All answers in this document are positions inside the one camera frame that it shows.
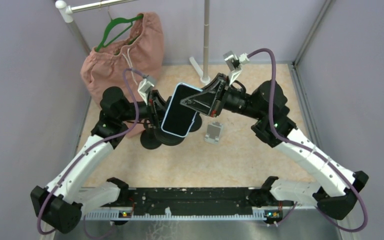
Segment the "blue-cased smartphone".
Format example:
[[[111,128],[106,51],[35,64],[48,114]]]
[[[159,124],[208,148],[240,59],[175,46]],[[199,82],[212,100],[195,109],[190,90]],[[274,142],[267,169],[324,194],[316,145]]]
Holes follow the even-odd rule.
[[[188,135],[198,112],[181,105],[181,100],[200,92],[200,88],[186,83],[176,85],[160,127],[164,133],[180,138]]]

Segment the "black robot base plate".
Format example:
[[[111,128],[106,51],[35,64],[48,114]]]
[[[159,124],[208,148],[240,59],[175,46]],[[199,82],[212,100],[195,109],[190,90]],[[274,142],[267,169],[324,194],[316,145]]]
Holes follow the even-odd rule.
[[[255,187],[140,187],[107,204],[119,217],[138,220],[240,220],[279,224],[294,206]]]

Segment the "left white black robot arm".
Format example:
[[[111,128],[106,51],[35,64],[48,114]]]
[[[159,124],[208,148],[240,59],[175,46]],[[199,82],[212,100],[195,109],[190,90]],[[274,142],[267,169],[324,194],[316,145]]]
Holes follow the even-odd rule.
[[[146,90],[144,100],[128,101],[121,88],[103,92],[99,119],[86,143],[71,162],[45,187],[36,186],[30,198],[37,217],[36,228],[46,236],[71,232],[88,213],[117,202],[132,203],[129,185],[112,177],[101,186],[80,192],[95,168],[133,131],[141,120],[160,121],[167,101],[158,90]]]

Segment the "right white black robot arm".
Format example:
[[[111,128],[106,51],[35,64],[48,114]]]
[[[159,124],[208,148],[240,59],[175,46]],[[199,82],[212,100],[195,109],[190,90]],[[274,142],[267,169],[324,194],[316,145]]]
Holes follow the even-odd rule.
[[[218,74],[198,93],[189,93],[180,104],[198,113],[217,117],[228,110],[256,119],[251,130],[271,148],[285,154],[313,178],[313,182],[291,181],[270,176],[260,189],[253,190],[249,202],[255,207],[290,201],[317,207],[335,220],[343,220],[361,201],[360,191],[369,177],[336,163],[312,143],[288,117],[287,97],[272,80],[263,82],[253,93],[228,85],[228,77]]]

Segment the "black phone stand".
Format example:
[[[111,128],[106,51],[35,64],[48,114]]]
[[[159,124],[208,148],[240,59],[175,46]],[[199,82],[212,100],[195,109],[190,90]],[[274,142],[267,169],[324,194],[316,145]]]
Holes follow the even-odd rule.
[[[160,130],[155,131],[154,135],[162,145],[166,146],[176,146],[184,141],[183,137],[178,137]]]
[[[144,130],[140,134],[140,143],[145,149],[148,150],[155,150],[162,145],[162,143],[157,139],[153,128]]]
[[[196,114],[189,132],[190,133],[196,132],[201,128],[201,126],[202,126],[202,118],[199,114]]]

